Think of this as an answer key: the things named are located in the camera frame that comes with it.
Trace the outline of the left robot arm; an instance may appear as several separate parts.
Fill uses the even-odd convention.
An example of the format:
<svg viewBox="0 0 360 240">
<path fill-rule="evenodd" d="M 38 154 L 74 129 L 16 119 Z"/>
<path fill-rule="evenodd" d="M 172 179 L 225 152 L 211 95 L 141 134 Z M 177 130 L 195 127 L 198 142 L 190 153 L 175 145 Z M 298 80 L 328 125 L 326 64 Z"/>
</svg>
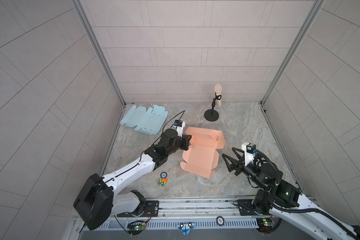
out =
<svg viewBox="0 0 360 240">
<path fill-rule="evenodd" d="M 146 199 L 139 191 L 132 190 L 127 194 L 120 192 L 166 163 L 169 155 L 178 150 L 187 151 L 191 138 L 190 135 L 179 136 L 176 130 L 167 129 L 159 137 L 158 144 L 148 147 L 132 163 L 110 174 L 93 174 L 88 177 L 73 203 L 85 227 L 92 231 L 111 215 L 142 213 Z"/>
</svg>

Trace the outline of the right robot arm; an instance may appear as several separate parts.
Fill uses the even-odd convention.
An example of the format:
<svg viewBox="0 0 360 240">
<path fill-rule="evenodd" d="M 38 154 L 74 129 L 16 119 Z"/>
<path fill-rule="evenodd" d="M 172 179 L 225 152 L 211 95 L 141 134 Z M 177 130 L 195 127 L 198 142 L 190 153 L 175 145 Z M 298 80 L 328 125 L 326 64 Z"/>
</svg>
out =
<svg viewBox="0 0 360 240">
<path fill-rule="evenodd" d="M 235 157 L 223 154 L 222 158 L 229 172 L 244 174 L 258 190 L 252 202 L 254 212 L 284 220 L 316 240 L 360 240 L 360 226 L 336 219 L 283 180 L 283 172 L 256 145 L 232 151 Z"/>
</svg>

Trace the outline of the pink paper box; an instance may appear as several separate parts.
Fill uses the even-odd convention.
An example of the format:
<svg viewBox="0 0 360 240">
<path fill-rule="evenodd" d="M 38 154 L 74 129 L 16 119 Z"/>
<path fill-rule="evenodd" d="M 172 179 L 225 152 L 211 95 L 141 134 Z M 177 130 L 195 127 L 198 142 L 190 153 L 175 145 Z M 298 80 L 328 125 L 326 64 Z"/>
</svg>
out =
<svg viewBox="0 0 360 240">
<path fill-rule="evenodd" d="M 183 151 L 181 168 L 186 172 L 211 178 L 218 165 L 219 153 L 217 150 L 223 149 L 226 143 L 223 132 L 189 127 L 186 134 L 192 138 L 189 149 Z"/>
</svg>

